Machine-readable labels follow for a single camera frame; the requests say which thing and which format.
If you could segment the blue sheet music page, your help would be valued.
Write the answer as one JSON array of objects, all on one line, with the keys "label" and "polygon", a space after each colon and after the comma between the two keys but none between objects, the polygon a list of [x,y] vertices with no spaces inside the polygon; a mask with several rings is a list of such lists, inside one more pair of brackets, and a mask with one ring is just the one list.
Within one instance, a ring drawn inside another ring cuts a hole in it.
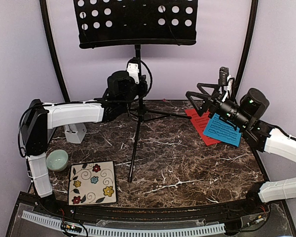
[{"label": "blue sheet music page", "polygon": [[234,146],[240,145],[241,133],[240,129],[233,124],[228,124],[215,114],[205,127],[203,134],[215,140],[228,143]]}]

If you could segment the black perforated music stand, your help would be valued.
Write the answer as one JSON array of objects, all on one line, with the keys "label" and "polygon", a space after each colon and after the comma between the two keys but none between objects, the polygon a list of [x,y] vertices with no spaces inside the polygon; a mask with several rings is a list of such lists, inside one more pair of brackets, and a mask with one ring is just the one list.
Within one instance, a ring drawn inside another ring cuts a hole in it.
[{"label": "black perforated music stand", "polygon": [[[142,68],[147,66],[141,59],[143,44],[196,43],[197,7],[194,0],[76,0],[79,46],[93,49],[133,45],[134,57],[140,60],[139,75],[143,76]],[[151,90],[152,74],[145,76]],[[131,103],[127,111],[138,119],[138,124],[144,123],[145,115],[151,112],[144,104],[145,97]]]}]

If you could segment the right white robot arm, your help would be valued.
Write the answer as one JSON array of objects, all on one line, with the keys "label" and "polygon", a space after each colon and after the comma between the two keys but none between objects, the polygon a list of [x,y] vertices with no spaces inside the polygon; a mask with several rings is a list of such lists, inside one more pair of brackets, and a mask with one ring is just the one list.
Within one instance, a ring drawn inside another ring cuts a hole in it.
[{"label": "right white robot arm", "polygon": [[[250,88],[237,103],[225,98],[216,84],[199,83],[199,92],[188,91],[186,97],[198,115],[208,112],[209,117],[219,119],[238,130],[253,151],[266,153],[296,164],[296,137],[280,126],[261,120],[269,106],[265,95]],[[296,199],[296,174],[281,180],[254,183],[242,202],[242,210],[253,214],[263,203]]]}]

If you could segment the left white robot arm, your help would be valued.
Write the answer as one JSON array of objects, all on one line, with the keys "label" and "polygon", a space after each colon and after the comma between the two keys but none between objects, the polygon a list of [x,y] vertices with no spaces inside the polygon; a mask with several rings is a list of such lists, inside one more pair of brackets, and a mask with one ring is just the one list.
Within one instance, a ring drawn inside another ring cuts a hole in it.
[{"label": "left white robot arm", "polygon": [[103,97],[94,100],[53,104],[35,99],[20,119],[19,134],[24,144],[20,153],[27,159],[36,194],[42,198],[40,206],[49,215],[60,211],[59,203],[50,197],[53,190],[46,163],[49,131],[69,124],[113,121],[150,90],[146,76],[128,71],[114,72],[107,85]]}]

